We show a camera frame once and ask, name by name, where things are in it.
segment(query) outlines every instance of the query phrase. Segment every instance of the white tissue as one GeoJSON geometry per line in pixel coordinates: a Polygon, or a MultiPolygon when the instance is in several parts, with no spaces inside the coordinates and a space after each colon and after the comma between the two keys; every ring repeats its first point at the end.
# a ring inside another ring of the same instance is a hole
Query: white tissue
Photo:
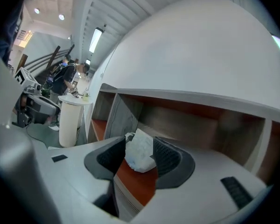
{"type": "Polygon", "coordinates": [[[153,138],[137,129],[133,140],[126,144],[126,162],[131,169],[145,173],[156,166],[151,155],[153,155],[153,138]]]}

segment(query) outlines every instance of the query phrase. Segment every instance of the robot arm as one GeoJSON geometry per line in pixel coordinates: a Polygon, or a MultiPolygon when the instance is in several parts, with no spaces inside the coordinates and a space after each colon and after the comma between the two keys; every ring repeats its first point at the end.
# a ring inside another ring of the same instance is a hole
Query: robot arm
{"type": "Polygon", "coordinates": [[[15,79],[23,87],[23,93],[15,105],[19,127],[25,127],[32,122],[43,124],[48,116],[60,112],[58,105],[42,96],[41,85],[29,71],[21,67],[15,74],[15,79]]]}

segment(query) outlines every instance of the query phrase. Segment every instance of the ceiling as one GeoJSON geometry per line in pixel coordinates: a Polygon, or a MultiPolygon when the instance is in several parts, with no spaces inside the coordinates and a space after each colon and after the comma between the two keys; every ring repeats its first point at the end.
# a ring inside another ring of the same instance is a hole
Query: ceiling
{"type": "Polygon", "coordinates": [[[34,22],[50,24],[65,30],[57,35],[64,36],[63,38],[67,38],[71,34],[73,0],[25,0],[25,6],[34,22]],[[34,12],[35,8],[40,10],[39,14],[34,12]],[[64,15],[63,21],[59,19],[59,14],[64,15]]]}
{"type": "MultiPolygon", "coordinates": [[[[80,59],[90,59],[92,68],[97,69],[126,33],[155,12],[177,1],[179,0],[87,0],[84,3],[85,14],[81,19],[78,41],[82,44],[80,59]],[[89,45],[96,27],[105,32],[95,52],[91,53],[89,45]]],[[[271,16],[258,0],[231,1],[254,15],[270,32],[280,35],[271,16]]]]}

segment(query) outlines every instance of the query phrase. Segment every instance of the staircase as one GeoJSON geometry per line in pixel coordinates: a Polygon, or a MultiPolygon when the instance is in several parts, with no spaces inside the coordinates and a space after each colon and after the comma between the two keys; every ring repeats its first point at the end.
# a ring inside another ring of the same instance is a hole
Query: staircase
{"type": "Polygon", "coordinates": [[[61,61],[56,62],[55,64],[51,65],[49,68],[43,70],[40,74],[38,74],[35,79],[40,85],[44,85],[46,83],[46,80],[50,74],[50,72],[53,70],[54,67],[56,67],[58,64],[60,64],[61,61]]]}

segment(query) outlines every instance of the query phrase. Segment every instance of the black slot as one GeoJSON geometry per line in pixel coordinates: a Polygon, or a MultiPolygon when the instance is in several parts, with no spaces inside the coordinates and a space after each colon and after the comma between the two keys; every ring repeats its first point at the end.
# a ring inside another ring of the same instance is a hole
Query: black slot
{"type": "Polygon", "coordinates": [[[58,162],[58,161],[61,161],[63,159],[67,159],[67,156],[65,156],[64,154],[52,157],[53,162],[58,162]]]}
{"type": "Polygon", "coordinates": [[[252,201],[253,198],[251,195],[235,177],[223,178],[221,179],[221,183],[224,185],[239,209],[245,207],[250,201],[252,201]]]}

